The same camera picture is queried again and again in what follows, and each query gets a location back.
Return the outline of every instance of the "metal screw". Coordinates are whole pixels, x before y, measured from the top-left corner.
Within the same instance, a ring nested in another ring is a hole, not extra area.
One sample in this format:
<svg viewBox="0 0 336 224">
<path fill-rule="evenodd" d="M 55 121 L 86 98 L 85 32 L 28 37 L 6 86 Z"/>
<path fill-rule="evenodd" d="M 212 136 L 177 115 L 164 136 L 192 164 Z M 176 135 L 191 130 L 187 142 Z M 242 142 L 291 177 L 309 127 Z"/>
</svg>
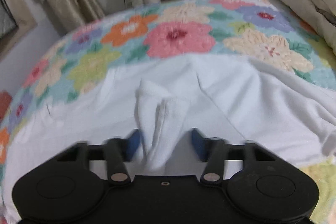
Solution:
<svg viewBox="0 0 336 224">
<path fill-rule="evenodd" d="M 217 180 L 219 180 L 221 177 L 215 173 L 207 173 L 203 176 L 203 178 L 206 181 L 210 181 L 210 182 L 215 182 Z"/>
<path fill-rule="evenodd" d="M 123 182 L 128 179 L 128 175 L 124 173 L 115 173 L 111 176 L 111 180 L 116 182 Z"/>
</svg>

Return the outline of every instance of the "pink flower pattern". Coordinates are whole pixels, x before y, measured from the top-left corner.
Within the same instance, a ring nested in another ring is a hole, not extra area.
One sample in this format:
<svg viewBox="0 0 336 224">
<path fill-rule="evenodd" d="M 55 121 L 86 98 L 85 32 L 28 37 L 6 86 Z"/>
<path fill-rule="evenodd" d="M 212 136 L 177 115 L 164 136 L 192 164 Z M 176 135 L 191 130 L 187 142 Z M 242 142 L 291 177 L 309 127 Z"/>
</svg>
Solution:
<svg viewBox="0 0 336 224">
<path fill-rule="evenodd" d="M 38 62 L 31 71 L 31 73 L 29 74 L 29 76 L 27 77 L 25 83 L 23 84 L 23 87 L 26 88 L 34 84 L 38 79 L 40 79 L 44 69 L 48 66 L 48 64 L 49 64 L 48 60 L 45 59 L 42 59 L 40 62 Z"/>
<path fill-rule="evenodd" d="M 209 3 L 221 4 L 223 8 L 228 10 L 235 10 L 241 6 L 255 6 L 255 3 L 248 3 L 243 0 L 210 0 Z"/>
<path fill-rule="evenodd" d="M 210 25 L 189 22 L 167 22 L 154 28 L 143 44 L 149 45 L 150 57 L 166 58 L 187 52 L 209 52 L 216 44 L 209 35 Z"/>
<path fill-rule="evenodd" d="M 100 21 L 101 20 L 96 20 L 96 21 L 93 21 L 91 22 L 90 24 L 88 25 L 85 25 L 83 27 L 80 27 L 72 36 L 72 40 L 77 40 L 79 39 L 81 36 L 87 34 L 87 33 L 90 33 L 90 32 L 93 32 L 95 31 L 96 29 L 99 28 L 100 26 Z"/>
</svg>

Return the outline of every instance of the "orange flower pattern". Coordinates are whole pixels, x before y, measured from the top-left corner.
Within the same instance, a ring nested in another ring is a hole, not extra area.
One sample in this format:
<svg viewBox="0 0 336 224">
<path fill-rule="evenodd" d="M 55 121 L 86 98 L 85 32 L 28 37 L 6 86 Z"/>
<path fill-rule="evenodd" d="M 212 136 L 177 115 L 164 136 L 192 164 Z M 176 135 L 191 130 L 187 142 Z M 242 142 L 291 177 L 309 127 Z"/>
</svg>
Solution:
<svg viewBox="0 0 336 224">
<path fill-rule="evenodd" d="M 128 22 L 120 22 L 111 28 L 111 31 L 105 35 L 101 43 L 111 43 L 114 47 L 124 45 L 128 40 L 141 37 L 148 32 L 147 24 L 158 18 L 158 15 L 149 15 L 142 17 L 135 15 Z"/>
<path fill-rule="evenodd" d="M 306 30 L 307 32 L 313 34 L 313 35 L 317 35 L 317 33 L 315 32 L 315 30 L 312 28 L 312 26 L 310 26 L 307 22 L 303 21 L 297 14 L 295 14 L 293 11 L 290 12 L 291 15 L 293 15 L 300 23 L 300 26 L 302 29 Z"/>
<path fill-rule="evenodd" d="M 4 164 L 6 160 L 6 147 L 9 142 L 9 134 L 7 128 L 0 131 L 0 164 Z"/>
</svg>

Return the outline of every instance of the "beige clothing pile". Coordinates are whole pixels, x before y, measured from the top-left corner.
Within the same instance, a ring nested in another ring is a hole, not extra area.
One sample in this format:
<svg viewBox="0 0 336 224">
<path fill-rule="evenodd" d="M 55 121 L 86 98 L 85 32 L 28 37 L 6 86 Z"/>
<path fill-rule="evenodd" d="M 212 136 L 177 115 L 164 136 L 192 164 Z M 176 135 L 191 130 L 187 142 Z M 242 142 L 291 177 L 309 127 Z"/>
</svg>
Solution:
<svg viewBox="0 0 336 224">
<path fill-rule="evenodd" d="M 281 1 L 322 36 L 336 55 L 336 27 L 323 15 L 326 12 L 327 17 L 330 17 L 331 21 L 333 20 L 336 16 L 336 0 Z"/>
</svg>

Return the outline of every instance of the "floral blanket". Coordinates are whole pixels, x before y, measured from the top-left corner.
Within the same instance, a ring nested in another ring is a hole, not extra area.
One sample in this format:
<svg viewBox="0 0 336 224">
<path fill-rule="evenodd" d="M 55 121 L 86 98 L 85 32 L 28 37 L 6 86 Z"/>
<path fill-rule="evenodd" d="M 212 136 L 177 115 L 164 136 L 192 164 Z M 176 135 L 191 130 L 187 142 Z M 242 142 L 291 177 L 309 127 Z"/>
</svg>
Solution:
<svg viewBox="0 0 336 224">
<path fill-rule="evenodd" d="M 47 98 L 69 103 L 111 67 L 186 52 L 248 54 L 336 90 L 331 49 L 309 25 L 269 0 L 178 0 L 128 10 L 68 34 L 36 64 L 0 127 L 0 173 L 6 147 Z M 333 159 L 303 170 L 320 188 L 312 220 L 335 224 Z"/>
</svg>

